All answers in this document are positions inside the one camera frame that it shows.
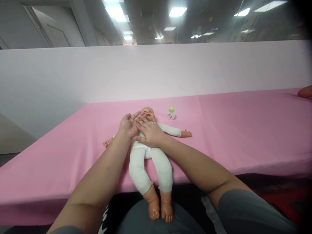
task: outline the forearm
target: forearm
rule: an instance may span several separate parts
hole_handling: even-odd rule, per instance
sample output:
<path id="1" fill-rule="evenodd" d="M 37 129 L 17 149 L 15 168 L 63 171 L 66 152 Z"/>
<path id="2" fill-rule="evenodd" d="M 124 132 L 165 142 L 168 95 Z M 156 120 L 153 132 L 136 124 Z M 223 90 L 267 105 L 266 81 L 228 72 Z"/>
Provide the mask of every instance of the forearm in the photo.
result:
<path id="1" fill-rule="evenodd" d="M 164 136 L 159 148 L 168 154 L 186 176 L 209 196 L 215 208 L 225 191 L 231 188 L 250 190 L 222 165 L 170 136 Z"/>
<path id="2" fill-rule="evenodd" d="M 105 209 L 118 185 L 131 138 L 118 132 L 110 146 L 81 179 L 68 204 L 89 204 Z"/>

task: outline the baby doll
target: baby doll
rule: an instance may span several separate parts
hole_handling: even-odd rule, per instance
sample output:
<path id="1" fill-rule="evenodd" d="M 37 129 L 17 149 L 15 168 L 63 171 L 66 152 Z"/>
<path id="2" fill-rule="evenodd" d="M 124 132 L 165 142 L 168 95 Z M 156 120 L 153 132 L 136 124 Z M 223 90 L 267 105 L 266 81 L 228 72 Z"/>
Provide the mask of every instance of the baby doll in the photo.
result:
<path id="1" fill-rule="evenodd" d="M 152 108 L 144 107 L 141 112 L 145 112 L 146 119 L 152 121 L 154 111 Z M 160 128 L 169 135 L 177 137 L 191 137 L 192 133 L 178 128 L 169 127 L 165 124 L 158 123 Z M 103 145 L 108 147 L 114 137 L 105 141 Z M 149 204 L 149 215 L 151 220 L 159 218 L 159 198 L 155 191 L 153 183 L 150 181 L 144 168 L 144 159 L 152 159 L 156 167 L 159 191 L 162 203 L 162 219 L 167 223 L 173 221 L 173 210 L 171 206 L 172 190 L 172 169 L 166 154 L 160 148 L 150 148 L 138 141 L 132 141 L 129 173 L 137 190 L 143 195 L 143 198 Z"/>

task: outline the red object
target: red object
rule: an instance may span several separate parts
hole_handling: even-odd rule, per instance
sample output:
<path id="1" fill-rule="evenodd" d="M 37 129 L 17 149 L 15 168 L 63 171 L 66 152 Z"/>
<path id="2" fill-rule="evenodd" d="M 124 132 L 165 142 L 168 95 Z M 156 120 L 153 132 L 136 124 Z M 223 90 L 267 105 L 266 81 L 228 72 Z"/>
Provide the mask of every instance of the red object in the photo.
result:
<path id="1" fill-rule="evenodd" d="M 284 215 L 295 224 L 301 223 L 302 217 L 291 207 L 294 202 L 304 202 L 308 198 L 308 188 L 287 188 L 275 191 L 270 194 L 258 194 L 267 203 L 276 205 Z"/>

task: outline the doll head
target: doll head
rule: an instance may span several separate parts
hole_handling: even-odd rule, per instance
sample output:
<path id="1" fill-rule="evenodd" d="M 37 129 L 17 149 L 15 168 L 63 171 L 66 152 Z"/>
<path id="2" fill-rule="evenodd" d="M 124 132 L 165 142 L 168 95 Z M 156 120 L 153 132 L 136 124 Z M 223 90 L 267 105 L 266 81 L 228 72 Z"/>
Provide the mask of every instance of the doll head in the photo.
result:
<path id="1" fill-rule="evenodd" d="M 145 114 L 146 114 L 146 119 L 147 119 L 148 121 L 153 121 L 152 116 L 154 115 L 154 111 L 153 111 L 152 108 L 150 108 L 150 107 L 144 107 L 144 108 L 141 110 L 141 112 L 145 112 Z"/>

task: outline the doll hand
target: doll hand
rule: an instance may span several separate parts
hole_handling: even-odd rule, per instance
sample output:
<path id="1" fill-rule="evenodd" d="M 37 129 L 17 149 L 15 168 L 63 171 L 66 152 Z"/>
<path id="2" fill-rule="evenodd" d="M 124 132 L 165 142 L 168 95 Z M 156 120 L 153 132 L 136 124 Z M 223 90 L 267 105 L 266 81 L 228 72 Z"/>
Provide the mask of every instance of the doll hand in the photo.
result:
<path id="1" fill-rule="evenodd" d="M 181 137 L 192 137 L 192 133 L 190 131 L 184 130 L 181 132 Z"/>
<path id="2" fill-rule="evenodd" d="M 113 140 L 113 138 L 111 138 L 111 139 L 109 139 L 109 140 L 107 140 L 107 141 L 105 141 L 105 142 L 103 143 L 103 145 L 105 146 L 105 148 L 107 148 L 107 147 L 110 145 L 110 143 L 111 143 L 112 140 Z"/>

